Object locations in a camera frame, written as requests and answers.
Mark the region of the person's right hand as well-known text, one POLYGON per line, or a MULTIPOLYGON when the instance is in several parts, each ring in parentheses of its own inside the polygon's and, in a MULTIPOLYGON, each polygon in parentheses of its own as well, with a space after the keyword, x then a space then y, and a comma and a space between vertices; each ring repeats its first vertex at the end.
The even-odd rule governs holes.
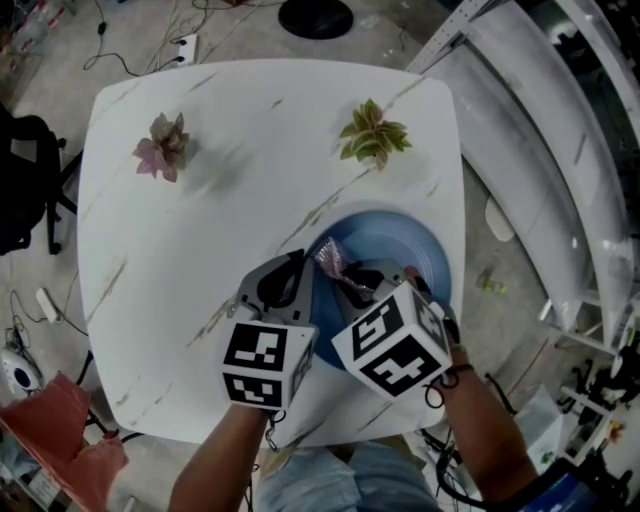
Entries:
POLYGON ((438 300, 431 293, 431 289, 415 267, 406 267, 404 269, 404 274, 405 278, 411 283, 414 289, 418 291, 425 301, 429 304, 435 303, 444 312, 442 322, 445 328, 448 345, 451 349, 457 349, 460 346, 460 332, 454 310, 448 303, 438 300))

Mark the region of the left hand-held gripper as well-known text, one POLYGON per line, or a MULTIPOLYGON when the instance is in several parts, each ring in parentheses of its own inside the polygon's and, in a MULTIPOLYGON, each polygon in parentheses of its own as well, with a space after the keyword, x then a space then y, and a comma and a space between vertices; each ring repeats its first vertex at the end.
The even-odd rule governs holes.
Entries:
POLYGON ((272 258, 242 279, 243 303, 225 320, 221 340, 221 387, 229 402, 266 411, 290 407, 311 367, 319 330, 262 319, 258 310, 310 316, 313 281, 314 261, 303 249, 272 258))

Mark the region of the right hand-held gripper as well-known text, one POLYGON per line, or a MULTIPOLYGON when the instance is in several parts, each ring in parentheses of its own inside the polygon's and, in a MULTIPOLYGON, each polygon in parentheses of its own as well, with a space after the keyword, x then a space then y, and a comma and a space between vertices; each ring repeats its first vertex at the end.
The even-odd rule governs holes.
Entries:
POLYGON ((332 348, 342 367, 387 400, 452 366, 444 312, 425 301, 391 259, 350 263, 332 281, 332 348))

